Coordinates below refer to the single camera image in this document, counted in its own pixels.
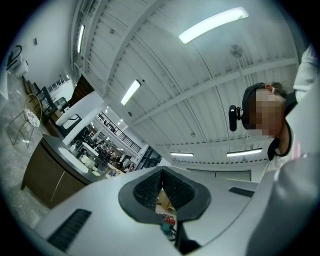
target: white jacket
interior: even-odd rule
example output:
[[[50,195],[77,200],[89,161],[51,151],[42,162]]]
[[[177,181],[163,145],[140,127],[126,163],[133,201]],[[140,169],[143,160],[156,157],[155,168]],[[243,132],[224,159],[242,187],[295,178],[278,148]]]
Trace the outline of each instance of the white jacket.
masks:
[[[320,81],[320,62],[318,55],[312,45],[303,53],[301,64],[295,77],[293,89],[295,90],[296,101],[299,103],[307,94],[307,92],[314,86],[315,82]],[[278,170],[282,165],[301,156],[301,146],[297,137],[291,131],[291,147],[287,155],[278,156],[274,158],[265,166],[262,176],[268,171]]]

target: marble floor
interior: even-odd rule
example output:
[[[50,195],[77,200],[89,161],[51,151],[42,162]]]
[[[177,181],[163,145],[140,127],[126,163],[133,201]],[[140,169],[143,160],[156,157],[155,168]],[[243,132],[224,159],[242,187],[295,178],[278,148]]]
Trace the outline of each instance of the marble floor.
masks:
[[[8,75],[8,95],[9,101],[0,112],[0,189],[12,214],[29,227],[34,228],[37,222],[49,212],[49,209],[41,204],[27,187],[20,190],[20,186],[28,162],[42,134],[48,133],[41,125],[34,129],[28,148],[21,135],[16,144],[12,145],[8,132],[12,138],[15,138],[24,120],[24,116],[20,115],[10,125],[8,131],[8,124],[22,111],[27,97],[21,79]],[[31,134],[30,126],[25,125],[23,128],[26,139]]]

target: air conditioner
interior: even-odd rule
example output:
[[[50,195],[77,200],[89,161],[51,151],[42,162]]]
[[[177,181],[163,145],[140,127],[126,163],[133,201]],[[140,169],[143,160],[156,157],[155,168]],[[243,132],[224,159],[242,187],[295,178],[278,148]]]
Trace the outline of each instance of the air conditioner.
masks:
[[[84,0],[81,5],[80,12],[87,14],[93,2],[94,0]]]

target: wooden chair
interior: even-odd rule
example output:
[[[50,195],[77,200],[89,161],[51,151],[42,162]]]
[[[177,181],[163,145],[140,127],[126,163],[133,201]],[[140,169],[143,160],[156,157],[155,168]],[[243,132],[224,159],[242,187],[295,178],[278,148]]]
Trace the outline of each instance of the wooden chair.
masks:
[[[18,133],[17,133],[14,141],[12,141],[10,134],[9,134],[9,127],[21,114],[23,114],[23,116],[24,116],[24,122],[21,125],[21,127],[19,128]],[[10,139],[12,145],[16,144],[16,141],[17,141],[19,133],[20,133],[23,136],[24,142],[26,143],[26,147],[28,148],[30,141],[31,141],[32,134],[34,132],[34,129],[38,128],[40,126],[41,117],[42,117],[42,104],[41,104],[39,98],[33,93],[29,94],[24,102],[24,107],[23,107],[23,110],[21,111],[21,113],[18,114],[8,125],[7,132],[8,132],[8,136],[9,136],[9,139]],[[32,131],[31,131],[31,135],[30,135],[29,140],[26,140],[24,134],[22,133],[22,128],[27,123],[32,126]]]

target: ceiling light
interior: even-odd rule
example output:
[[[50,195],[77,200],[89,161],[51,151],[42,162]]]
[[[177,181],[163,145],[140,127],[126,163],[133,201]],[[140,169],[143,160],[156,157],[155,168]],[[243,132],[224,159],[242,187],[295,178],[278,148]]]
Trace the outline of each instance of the ceiling light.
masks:
[[[177,157],[193,157],[193,153],[173,153],[171,152],[170,155],[177,156]]]
[[[126,91],[125,95],[123,96],[121,100],[122,105],[126,105],[128,100],[134,95],[136,90],[141,86],[141,83],[138,80],[134,80],[134,82],[131,84],[129,90]]]
[[[236,20],[244,19],[249,17],[246,10],[242,7],[233,8],[220,12],[214,16],[206,18],[203,21],[195,24],[194,26],[188,28],[186,31],[179,35],[180,40],[187,44],[196,37],[202,35],[203,33],[219,27],[223,24],[234,22]]]
[[[262,151],[262,148],[256,148],[256,149],[251,149],[251,150],[226,153],[226,156],[227,157],[238,157],[238,156],[257,154],[257,153],[260,153],[261,151]]]
[[[81,51],[81,45],[82,45],[82,39],[84,37],[84,31],[85,31],[85,26],[81,25],[80,33],[79,33],[79,38],[78,38],[78,47],[77,47],[77,52],[78,54]]]

